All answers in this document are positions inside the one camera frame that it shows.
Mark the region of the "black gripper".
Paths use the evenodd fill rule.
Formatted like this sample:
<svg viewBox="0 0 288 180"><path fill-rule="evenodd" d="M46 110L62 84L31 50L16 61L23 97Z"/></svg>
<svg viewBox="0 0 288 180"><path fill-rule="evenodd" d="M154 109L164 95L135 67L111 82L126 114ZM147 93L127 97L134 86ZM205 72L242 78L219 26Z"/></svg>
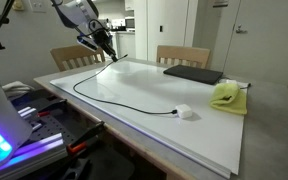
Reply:
<svg viewBox="0 0 288 180"><path fill-rule="evenodd" d="M97 45L99 45L111 57L113 62L117 62L115 50L111 48L111 36L105 30L98 30L93 33L92 37Z"/></svg>

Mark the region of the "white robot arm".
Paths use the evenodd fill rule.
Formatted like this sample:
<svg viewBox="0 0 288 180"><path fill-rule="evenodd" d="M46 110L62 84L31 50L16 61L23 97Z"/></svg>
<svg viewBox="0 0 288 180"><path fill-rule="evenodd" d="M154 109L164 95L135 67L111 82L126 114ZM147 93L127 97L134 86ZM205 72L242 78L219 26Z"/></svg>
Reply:
<svg viewBox="0 0 288 180"><path fill-rule="evenodd" d="M77 42L96 51L101 48L114 62L118 61L116 52L110 45L112 36L109 29L98 20L99 12L92 0L50 0L65 27L79 32Z"/></svg>

